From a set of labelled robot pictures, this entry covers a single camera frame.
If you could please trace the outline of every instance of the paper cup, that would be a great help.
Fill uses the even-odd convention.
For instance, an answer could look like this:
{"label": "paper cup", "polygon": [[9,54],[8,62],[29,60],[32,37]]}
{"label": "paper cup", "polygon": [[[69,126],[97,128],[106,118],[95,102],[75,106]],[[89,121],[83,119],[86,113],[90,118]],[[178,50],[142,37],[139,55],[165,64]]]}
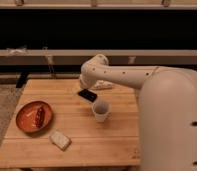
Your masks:
{"label": "paper cup", "polygon": [[97,122],[104,122],[110,113],[108,102],[97,99],[92,105],[92,111]]}

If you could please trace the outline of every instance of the wooden tabletop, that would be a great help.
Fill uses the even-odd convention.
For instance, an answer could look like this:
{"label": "wooden tabletop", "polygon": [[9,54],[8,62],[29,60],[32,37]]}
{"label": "wooden tabletop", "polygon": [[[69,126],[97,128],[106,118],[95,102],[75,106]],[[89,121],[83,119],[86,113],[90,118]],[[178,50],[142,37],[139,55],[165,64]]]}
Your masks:
{"label": "wooden tabletop", "polygon": [[[104,123],[97,123],[91,103],[79,97],[78,80],[29,80],[21,95],[0,148],[0,168],[139,165],[138,109],[134,91],[115,85],[94,91],[111,105]],[[25,104],[42,100],[53,109],[52,123],[29,136],[16,126]],[[49,140],[59,130],[72,140],[61,151]]]}

